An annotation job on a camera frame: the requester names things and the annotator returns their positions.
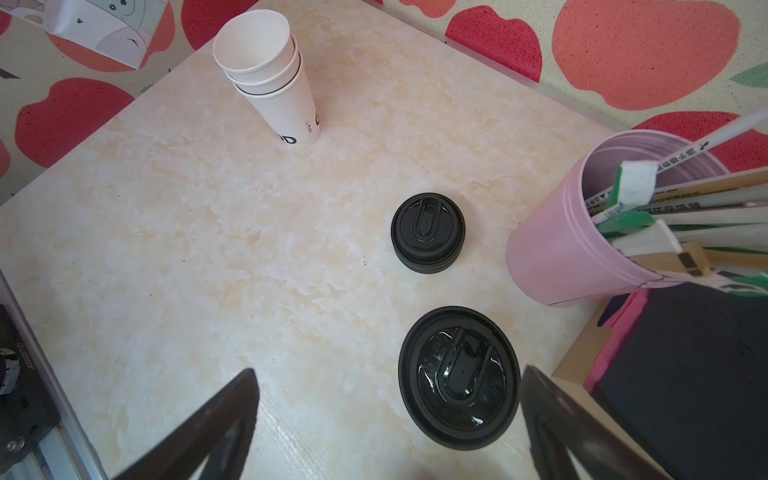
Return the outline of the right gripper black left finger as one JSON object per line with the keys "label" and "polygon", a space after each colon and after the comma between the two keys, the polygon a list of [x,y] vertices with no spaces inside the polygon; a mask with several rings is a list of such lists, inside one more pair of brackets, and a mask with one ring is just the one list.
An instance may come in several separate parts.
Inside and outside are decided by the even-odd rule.
{"label": "right gripper black left finger", "polygon": [[260,390],[246,368],[120,479],[238,479],[255,432]]}

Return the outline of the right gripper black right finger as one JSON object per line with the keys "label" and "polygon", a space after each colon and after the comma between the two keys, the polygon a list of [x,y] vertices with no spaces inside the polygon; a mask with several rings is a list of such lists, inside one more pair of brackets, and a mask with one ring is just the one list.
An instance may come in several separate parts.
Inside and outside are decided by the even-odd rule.
{"label": "right gripper black right finger", "polygon": [[520,406],[541,479],[577,479],[577,460],[594,479],[663,479],[538,368],[522,375]]}

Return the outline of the stack of white paper cups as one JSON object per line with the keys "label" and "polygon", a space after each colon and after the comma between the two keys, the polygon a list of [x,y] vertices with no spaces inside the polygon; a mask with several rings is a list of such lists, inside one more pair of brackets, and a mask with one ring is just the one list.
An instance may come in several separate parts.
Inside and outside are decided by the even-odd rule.
{"label": "stack of white paper cups", "polygon": [[283,14],[258,9],[229,20],[214,38],[212,53],[285,145],[302,148],[317,140],[320,118],[306,62]]}

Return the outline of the cartoon animal paper gift bag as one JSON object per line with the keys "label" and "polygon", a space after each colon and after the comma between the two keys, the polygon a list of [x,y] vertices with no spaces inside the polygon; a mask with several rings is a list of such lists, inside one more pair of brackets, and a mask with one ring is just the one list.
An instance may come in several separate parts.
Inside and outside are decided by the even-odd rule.
{"label": "cartoon animal paper gift bag", "polygon": [[148,55],[168,3],[158,0],[8,0],[1,11],[122,65]]}

